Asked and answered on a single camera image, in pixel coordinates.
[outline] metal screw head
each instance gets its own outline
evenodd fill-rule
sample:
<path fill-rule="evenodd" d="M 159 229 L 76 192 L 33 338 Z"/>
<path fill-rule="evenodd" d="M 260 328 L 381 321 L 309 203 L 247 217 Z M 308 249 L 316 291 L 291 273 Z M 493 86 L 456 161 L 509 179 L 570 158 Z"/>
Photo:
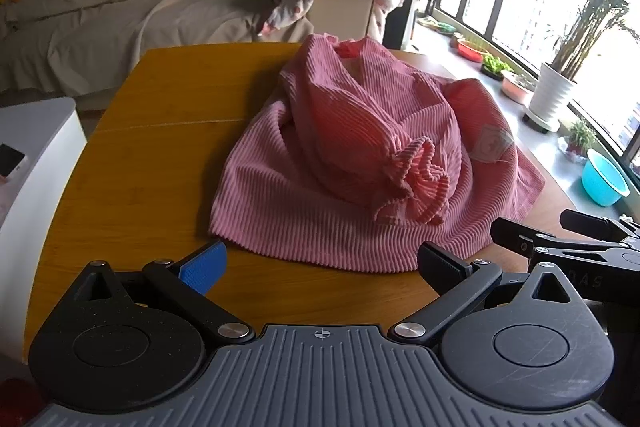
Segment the metal screw head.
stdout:
<path fill-rule="evenodd" d="M 218 328 L 218 333 L 228 339 L 241 339 L 249 334 L 249 328 L 246 324 L 228 322 Z"/>
<path fill-rule="evenodd" d="M 400 324 L 396 324 L 394 331 L 396 335 L 406 339 L 415 339 L 423 336 L 427 332 L 424 326 L 417 322 L 401 322 Z"/>

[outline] pink corduroy cloth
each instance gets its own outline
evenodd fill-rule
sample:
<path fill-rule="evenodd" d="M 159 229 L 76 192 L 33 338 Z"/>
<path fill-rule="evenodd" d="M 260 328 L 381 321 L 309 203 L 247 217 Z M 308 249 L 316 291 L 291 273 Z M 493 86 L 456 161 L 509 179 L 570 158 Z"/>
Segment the pink corduroy cloth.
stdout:
<path fill-rule="evenodd" d="M 289 261 L 415 270 L 423 241 L 475 254 L 544 184 L 478 80 L 311 35 L 229 155 L 210 232 Z"/>

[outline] blue gripper pad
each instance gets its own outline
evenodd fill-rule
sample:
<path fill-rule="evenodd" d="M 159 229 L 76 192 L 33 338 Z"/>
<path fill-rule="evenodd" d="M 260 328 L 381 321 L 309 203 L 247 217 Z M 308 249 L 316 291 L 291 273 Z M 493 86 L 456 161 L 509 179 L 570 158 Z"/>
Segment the blue gripper pad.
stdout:
<path fill-rule="evenodd" d="M 204 295 L 226 270 L 225 244 L 218 240 L 196 250 L 178 268 L 178 279 Z"/>

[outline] white cabinet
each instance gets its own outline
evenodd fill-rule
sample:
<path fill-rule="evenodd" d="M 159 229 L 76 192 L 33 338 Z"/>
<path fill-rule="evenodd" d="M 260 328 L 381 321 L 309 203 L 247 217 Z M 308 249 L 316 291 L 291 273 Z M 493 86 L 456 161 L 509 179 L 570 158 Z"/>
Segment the white cabinet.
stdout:
<path fill-rule="evenodd" d="M 72 98 L 0 108 L 0 143 L 28 165 L 0 185 L 0 353 L 22 358 L 33 278 L 51 219 L 86 139 Z"/>

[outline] crosshair marking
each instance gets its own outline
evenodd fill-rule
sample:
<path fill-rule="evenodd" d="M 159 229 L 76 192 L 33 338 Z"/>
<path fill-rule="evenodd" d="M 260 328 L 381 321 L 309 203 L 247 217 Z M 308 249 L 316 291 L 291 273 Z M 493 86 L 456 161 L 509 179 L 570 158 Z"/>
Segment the crosshair marking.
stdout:
<path fill-rule="evenodd" d="M 332 335 L 332 334 L 333 333 L 329 333 L 329 331 L 327 330 L 318 330 L 314 333 L 314 336 L 319 339 L 325 340 L 325 338 L 327 338 L 329 335 Z"/>

